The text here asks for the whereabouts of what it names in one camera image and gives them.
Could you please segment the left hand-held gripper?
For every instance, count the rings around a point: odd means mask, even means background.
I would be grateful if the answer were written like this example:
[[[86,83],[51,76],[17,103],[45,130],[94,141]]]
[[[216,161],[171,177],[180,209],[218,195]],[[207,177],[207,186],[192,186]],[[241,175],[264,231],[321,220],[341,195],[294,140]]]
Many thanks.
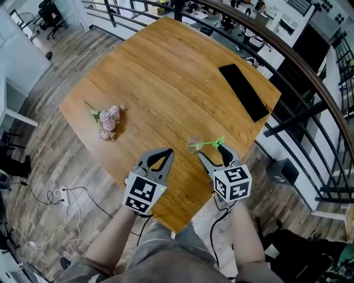
[[[160,162],[158,168],[153,166]],[[174,160],[172,148],[146,151],[127,175],[122,205],[139,215],[148,215],[157,200],[167,190],[166,179]]]

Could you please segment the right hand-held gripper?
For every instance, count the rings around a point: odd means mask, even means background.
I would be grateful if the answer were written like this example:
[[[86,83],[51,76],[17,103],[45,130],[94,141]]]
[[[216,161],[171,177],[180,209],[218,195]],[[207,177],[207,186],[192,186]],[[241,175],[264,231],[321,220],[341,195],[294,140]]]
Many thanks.
[[[248,167],[241,164],[239,154],[225,143],[221,143],[217,149],[222,156],[223,165],[214,164],[204,153],[197,154],[206,173],[211,178],[213,191],[226,202],[239,201],[249,197],[252,176]]]

